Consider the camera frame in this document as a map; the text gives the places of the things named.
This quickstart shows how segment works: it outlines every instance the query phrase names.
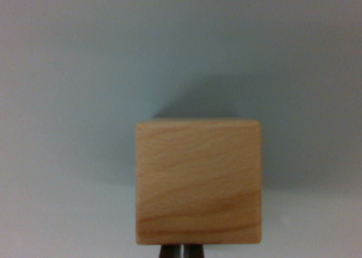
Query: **wooden cube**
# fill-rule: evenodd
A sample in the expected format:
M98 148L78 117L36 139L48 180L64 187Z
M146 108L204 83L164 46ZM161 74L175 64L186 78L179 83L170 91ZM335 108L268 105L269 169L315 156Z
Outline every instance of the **wooden cube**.
M261 127L241 119L136 126L138 244L261 241Z

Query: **gray background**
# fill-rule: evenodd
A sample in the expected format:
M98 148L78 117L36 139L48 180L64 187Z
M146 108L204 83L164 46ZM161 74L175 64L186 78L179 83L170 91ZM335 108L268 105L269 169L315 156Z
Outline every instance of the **gray background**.
M362 257L362 0L0 0L0 256L135 244L134 125L258 119L264 237Z

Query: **cube face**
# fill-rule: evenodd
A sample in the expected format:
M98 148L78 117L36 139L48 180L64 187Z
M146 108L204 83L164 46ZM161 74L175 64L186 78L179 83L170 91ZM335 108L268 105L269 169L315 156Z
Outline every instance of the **cube face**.
M138 244L261 240L261 127L240 119L136 126Z

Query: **wooden block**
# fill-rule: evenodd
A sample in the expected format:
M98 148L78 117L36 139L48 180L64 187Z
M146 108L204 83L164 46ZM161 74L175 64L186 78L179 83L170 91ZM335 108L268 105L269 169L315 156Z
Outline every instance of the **wooden block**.
M141 122L136 172L138 244L261 241L259 122Z

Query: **wood grain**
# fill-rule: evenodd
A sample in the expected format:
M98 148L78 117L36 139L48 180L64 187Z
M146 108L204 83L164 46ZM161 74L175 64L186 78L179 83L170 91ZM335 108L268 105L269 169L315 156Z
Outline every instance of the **wood grain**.
M261 240L261 127L241 119L136 126L138 244Z

